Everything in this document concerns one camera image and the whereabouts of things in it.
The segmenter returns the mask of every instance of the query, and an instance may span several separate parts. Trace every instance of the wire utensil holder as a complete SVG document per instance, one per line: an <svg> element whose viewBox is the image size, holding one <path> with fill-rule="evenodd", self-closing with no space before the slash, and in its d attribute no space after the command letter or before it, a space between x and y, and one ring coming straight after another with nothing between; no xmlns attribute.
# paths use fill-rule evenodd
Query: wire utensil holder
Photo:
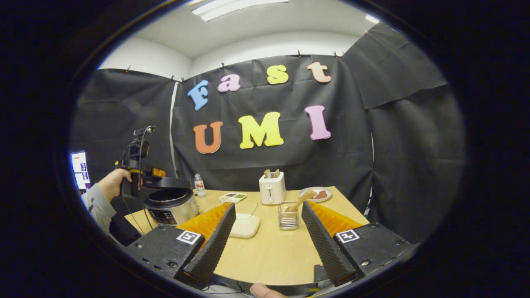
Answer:
<svg viewBox="0 0 530 298"><path fill-rule="evenodd" d="M297 207L298 201L285 201L278 206L278 223L280 230L295 230L298 228L298 208L288 210L289 207Z"/></svg>

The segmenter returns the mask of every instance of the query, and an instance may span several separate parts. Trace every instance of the hand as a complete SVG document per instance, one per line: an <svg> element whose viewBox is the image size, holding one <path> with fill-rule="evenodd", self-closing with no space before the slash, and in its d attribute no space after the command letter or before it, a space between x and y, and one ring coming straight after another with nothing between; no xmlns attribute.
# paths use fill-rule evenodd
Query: hand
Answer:
<svg viewBox="0 0 530 298"><path fill-rule="evenodd" d="M115 169L98 182L101 192L109 202L113 197L120 195L120 184L123 178L129 180L129 182L133 181L129 171L125 169Z"/></svg>
<svg viewBox="0 0 530 298"><path fill-rule="evenodd" d="M250 293L257 298L287 298L287 296L273 291L262 283L255 283L250 287Z"/></svg>

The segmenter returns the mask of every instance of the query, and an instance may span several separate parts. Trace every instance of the gray sleeve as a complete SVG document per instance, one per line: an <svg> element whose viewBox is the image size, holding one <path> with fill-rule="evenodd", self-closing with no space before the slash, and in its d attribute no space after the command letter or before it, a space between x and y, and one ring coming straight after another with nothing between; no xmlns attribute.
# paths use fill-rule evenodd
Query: gray sleeve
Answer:
<svg viewBox="0 0 530 298"><path fill-rule="evenodd" d="M81 195L81 200L90 216L105 233L109 234L110 221L116 211L101 192L99 185L97 183L94 184L86 193Z"/></svg>

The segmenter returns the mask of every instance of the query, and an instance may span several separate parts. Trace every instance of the white wall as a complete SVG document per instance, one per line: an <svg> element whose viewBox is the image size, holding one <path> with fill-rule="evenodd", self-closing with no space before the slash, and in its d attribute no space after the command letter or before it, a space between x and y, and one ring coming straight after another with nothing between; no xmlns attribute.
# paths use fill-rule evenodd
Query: white wall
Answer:
<svg viewBox="0 0 530 298"><path fill-rule="evenodd" d="M191 59L174 49L143 39L129 38L114 50L99 68L118 68L171 77L188 77Z"/></svg>
<svg viewBox="0 0 530 298"><path fill-rule="evenodd" d="M333 55L335 51L337 55L342 55L358 39L327 32L288 32L245 39L193 60L189 77L219 68L221 62L229 65L265 57L296 55L298 50L300 54Z"/></svg>

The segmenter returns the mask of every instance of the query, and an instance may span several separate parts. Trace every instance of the white toaster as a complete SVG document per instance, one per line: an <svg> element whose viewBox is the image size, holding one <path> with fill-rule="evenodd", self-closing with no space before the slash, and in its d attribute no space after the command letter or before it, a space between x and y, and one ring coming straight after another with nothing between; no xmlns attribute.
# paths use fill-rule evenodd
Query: white toaster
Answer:
<svg viewBox="0 0 530 298"><path fill-rule="evenodd" d="M264 205L278 205L285 200L284 173L280 172L278 178L260 178L261 203Z"/></svg>

